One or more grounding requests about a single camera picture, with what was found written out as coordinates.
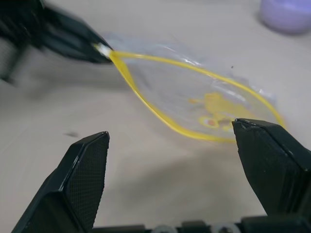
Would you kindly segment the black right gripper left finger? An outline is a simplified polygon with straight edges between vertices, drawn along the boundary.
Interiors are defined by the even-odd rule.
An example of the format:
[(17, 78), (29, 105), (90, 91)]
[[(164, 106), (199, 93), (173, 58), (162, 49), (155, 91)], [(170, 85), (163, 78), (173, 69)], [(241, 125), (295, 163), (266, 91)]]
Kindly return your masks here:
[(88, 233), (104, 190), (109, 133), (73, 143), (44, 180), (14, 233)]

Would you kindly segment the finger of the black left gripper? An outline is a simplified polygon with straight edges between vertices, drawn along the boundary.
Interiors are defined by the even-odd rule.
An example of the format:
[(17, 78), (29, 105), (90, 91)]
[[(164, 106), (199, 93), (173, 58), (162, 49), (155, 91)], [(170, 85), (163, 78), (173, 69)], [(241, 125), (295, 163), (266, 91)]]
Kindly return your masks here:
[(111, 46), (80, 18), (52, 5), (44, 7), (47, 31), (77, 50), (96, 45)]
[(109, 64), (112, 61), (100, 54), (97, 45), (104, 45), (111, 48), (107, 42), (97, 34), (88, 32), (80, 35), (64, 30), (48, 31), (42, 35), (43, 45), (70, 59), (95, 64)]

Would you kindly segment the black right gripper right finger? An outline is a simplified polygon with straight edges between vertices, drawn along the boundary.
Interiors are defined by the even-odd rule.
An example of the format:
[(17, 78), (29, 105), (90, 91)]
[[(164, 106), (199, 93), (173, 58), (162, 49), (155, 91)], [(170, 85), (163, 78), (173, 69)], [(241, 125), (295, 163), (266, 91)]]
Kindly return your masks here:
[(311, 151), (282, 126), (239, 118), (232, 123), (246, 178), (266, 214), (311, 215)]

